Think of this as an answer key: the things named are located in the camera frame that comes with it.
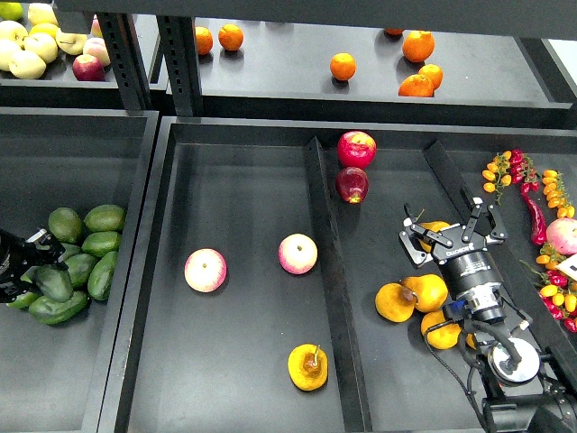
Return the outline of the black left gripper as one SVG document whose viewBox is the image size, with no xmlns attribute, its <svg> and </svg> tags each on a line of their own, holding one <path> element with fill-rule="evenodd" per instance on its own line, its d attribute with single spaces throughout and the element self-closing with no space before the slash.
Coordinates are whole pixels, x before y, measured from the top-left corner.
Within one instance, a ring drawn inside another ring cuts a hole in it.
<svg viewBox="0 0 577 433">
<path fill-rule="evenodd" d="M 25 275 L 31 266 L 54 265 L 59 270 L 68 266 L 62 258 L 62 243 L 46 228 L 39 228 L 25 241 L 5 230 L 1 231 L 1 302 L 11 303 L 34 290 L 34 283 Z"/>
</svg>

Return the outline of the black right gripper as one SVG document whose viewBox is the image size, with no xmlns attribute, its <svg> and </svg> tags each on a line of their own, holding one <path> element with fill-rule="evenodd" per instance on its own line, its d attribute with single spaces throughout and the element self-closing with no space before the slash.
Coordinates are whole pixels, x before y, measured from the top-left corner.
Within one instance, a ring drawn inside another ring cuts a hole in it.
<svg viewBox="0 0 577 433">
<path fill-rule="evenodd" d="M 487 245 L 503 244 L 508 238 L 500 211 L 495 204 L 487 204 L 480 197 L 473 197 L 469 208 L 471 213 L 465 227 L 452 225 L 436 233 L 423 228 L 410 206 L 405 205 L 406 217 L 398 234 L 415 268 L 434 260 L 453 299 L 477 286 L 496 290 L 503 283 L 487 250 Z M 423 251 L 420 239 L 432 245 L 430 253 Z"/>
</svg>

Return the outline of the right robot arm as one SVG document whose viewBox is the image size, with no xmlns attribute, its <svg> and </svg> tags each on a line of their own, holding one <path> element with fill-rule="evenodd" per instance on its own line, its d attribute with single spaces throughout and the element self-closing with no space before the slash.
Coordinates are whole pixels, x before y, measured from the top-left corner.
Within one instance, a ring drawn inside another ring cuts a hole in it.
<svg viewBox="0 0 577 433">
<path fill-rule="evenodd" d="M 470 204 L 466 224 L 434 231 L 418 223 L 409 207 L 398 238 L 409 260 L 419 268 L 437 265 L 451 303 L 442 307 L 441 321 L 427 328 L 423 338 L 452 325 L 459 328 L 457 349 L 479 374 L 485 398 L 478 401 L 472 382 L 460 383 L 481 427 L 486 432 L 574 432 L 576 400 L 545 369 L 550 355 L 521 338 L 532 319 L 516 311 L 519 323 L 506 325 L 503 278 L 488 247 L 501 244 L 507 233 L 498 210 L 480 198 Z"/>
</svg>

